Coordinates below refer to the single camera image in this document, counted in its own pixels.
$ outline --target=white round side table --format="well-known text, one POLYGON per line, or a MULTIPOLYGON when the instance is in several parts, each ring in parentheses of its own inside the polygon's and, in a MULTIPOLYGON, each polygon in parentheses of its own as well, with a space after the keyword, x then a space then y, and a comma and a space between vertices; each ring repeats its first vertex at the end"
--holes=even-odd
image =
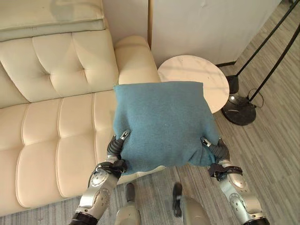
POLYGON ((223 72, 208 60, 180 55, 165 61, 158 69, 162 82, 196 81, 203 83, 203 95, 212 113, 219 111, 229 97, 229 85, 223 72))

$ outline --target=black lamp stand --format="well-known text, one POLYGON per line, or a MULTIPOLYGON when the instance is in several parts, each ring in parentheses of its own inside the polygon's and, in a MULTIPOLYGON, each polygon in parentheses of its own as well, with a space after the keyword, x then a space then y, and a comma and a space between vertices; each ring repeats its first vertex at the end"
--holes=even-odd
POLYGON ((272 70, 269 72, 267 77, 264 79, 262 84, 259 86, 259 88, 256 90, 256 92, 253 94, 253 96, 251 98, 249 98, 249 96, 248 97, 241 97, 238 95, 230 95, 229 96, 226 105, 222 108, 222 113, 230 122, 237 124, 237 125, 244 126, 249 123, 252 123, 255 120, 255 118, 256 118, 255 105, 253 105, 251 103, 251 101, 255 98, 255 96, 258 94, 260 89, 264 86, 264 84, 267 82, 267 80, 271 77, 271 75, 273 74, 275 69, 278 67, 278 65, 284 58, 284 56, 287 54, 287 52, 291 48, 292 44, 294 43, 297 35, 299 34, 299 31, 300 31, 300 24, 298 25, 298 28, 296 29, 289 44, 286 46, 285 50, 279 57, 278 61, 275 63, 272 70))
POLYGON ((246 68, 246 66, 249 64, 249 62, 256 56, 256 54, 261 50, 261 48, 264 46, 264 44, 269 40, 269 38, 274 34, 274 32, 278 29, 278 27, 282 24, 282 22, 286 19, 286 17, 291 13, 291 11, 295 8, 297 3, 300 0, 296 0, 289 10, 286 12, 286 14, 282 17, 282 19, 278 22, 278 24, 274 27, 274 29, 271 31, 271 33, 266 37, 266 39, 262 42, 262 44, 258 47, 258 49, 253 53, 253 55, 248 59, 248 61, 245 63, 245 65, 237 72, 236 75, 227 76, 227 80, 229 83, 229 93, 235 94, 239 91, 239 75, 241 72, 246 68))

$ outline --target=baseboard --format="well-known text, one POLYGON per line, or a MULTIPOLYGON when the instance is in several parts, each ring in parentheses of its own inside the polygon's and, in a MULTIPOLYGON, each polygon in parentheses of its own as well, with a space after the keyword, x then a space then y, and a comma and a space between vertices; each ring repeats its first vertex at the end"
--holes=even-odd
POLYGON ((225 66, 229 66, 229 65, 234 65, 236 61, 232 61, 232 62, 225 62, 225 63, 220 63, 217 64, 217 67, 225 67, 225 66))

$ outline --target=cream leather sofa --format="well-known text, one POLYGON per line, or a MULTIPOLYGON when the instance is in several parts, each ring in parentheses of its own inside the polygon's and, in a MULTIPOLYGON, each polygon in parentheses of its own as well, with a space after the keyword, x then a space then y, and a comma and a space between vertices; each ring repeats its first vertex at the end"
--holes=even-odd
POLYGON ((143 38, 113 46, 101 0, 32 3, 0 1, 0 216, 82 194, 113 135, 113 86, 159 82, 143 38))

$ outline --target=gray wood floor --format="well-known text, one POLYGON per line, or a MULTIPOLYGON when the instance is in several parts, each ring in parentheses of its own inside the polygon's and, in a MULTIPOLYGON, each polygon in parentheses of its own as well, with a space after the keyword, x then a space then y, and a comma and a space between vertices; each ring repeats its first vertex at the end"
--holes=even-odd
MULTIPOLYGON (((221 68, 232 75, 246 62, 288 10, 287 2, 273 13, 259 34, 248 45, 234 66, 221 68)), ((240 94, 246 96, 258 87, 287 45, 300 21, 300 5, 278 29, 240 77, 240 94)), ((272 225, 299 224, 299 150, 300 150, 300 39, 291 47, 278 69, 262 89, 265 106, 257 109, 251 125, 239 127, 228 122, 221 112, 215 114, 223 139, 230 148, 232 162, 244 170, 250 188, 258 196, 272 225)), ((254 103, 260 104, 258 96, 254 103)), ((215 180, 207 168, 184 166, 139 178, 136 204, 144 225, 181 225, 173 217, 171 196, 174 182, 180 181, 184 194, 203 204, 213 225, 238 225, 215 180)), ((118 186, 109 209, 99 224, 114 223, 117 210, 125 204, 124 185, 118 186)), ((0 225, 63 225, 69 222, 79 198, 39 209, 0 217, 0 225)))

